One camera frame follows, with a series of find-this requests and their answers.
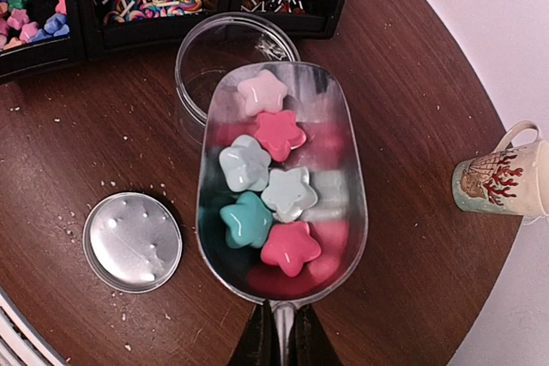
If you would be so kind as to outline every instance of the white wall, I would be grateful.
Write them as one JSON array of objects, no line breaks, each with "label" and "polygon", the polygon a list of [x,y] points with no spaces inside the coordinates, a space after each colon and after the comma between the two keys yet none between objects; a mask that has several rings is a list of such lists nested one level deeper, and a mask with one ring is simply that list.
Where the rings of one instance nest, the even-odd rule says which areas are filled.
[{"label": "white wall", "polygon": [[[463,49],[504,125],[530,119],[549,135],[549,0],[427,2]],[[451,365],[549,365],[548,229],[543,219],[521,227]]]}]

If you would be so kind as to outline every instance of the silver lid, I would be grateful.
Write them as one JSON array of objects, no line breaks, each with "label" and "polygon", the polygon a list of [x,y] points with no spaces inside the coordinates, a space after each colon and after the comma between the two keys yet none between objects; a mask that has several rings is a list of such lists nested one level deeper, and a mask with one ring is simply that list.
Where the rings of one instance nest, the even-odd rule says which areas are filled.
[{"label": "silver lid", "polygon": [[98,203],[82,234],[95,274],[128,293],[162,286],[175,272],[183,242],[172,214],[140,193],[119,193]]}]

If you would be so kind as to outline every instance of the mug handle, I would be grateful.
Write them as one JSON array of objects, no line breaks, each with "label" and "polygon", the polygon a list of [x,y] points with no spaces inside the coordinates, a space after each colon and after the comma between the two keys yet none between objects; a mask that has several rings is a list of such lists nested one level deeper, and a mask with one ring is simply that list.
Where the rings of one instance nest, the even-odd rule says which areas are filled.
[{"label": "mug handle", "polygon": [[517,123],[511,129],[509,129],[509,131],[505,134],[505,136],[502,137],[501,141],[499,141],[496,148],[492,150],[492,153],[502,152],[510,145],[513,139],[515,139],[521,132],[528,129],[533,129],[536,132],[538,132],[537,136],[535,136],[534,141],[540,141],[543,139],[543,136],[541,135],[541,132],[540,132],[540,128],[538,128],[537,124],[535,124],[530,120],[523,120]]}]

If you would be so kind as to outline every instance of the red coral print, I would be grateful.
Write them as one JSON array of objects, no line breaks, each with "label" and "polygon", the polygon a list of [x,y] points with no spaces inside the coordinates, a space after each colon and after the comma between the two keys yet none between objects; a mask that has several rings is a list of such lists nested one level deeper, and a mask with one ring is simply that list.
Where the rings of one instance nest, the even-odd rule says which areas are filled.
[{"label": "red coral print", "polygon": [[516,197],[515,194],[509,193],[511,187],[518,186],[518,182],[515,182],[512,177],[522,176],[523,170],[520,167],[510,168],[510,161],[514,158],[516,155],[506,155],[499,160],[496,171],[492,173],[488,182],[482,185],[487,191],[488,201],[494,205],[503,205],[501,196]]}]

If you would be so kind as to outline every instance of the hot pink star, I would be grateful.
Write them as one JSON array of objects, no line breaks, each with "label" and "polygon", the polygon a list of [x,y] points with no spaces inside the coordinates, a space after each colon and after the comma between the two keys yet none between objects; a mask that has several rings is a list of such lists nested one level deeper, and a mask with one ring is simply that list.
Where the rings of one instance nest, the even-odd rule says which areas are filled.
[{"label": "hot pink star", "polygon": [[270,266],[279,266],[289,277],[297,276],[303,265],[314,261],[322,250],[311,237],[306,222],[274,225],[261,251],[261,260]]},{"label": "hot pink star", "polygon": [[307,140],[305,132],[296,124],[293,111],[260,113],[256,123],[258,129],[254,137],[277,162],[286,160],[293,149],[303,146]]},{"label": "hot pink star", "polygon": [[244,97],[246,116],[255,116],[260,111],[281,111],[282,100],[288,94],[288,87],[268,70],[262,70],[257,77],[241,81],[237,89]]}]

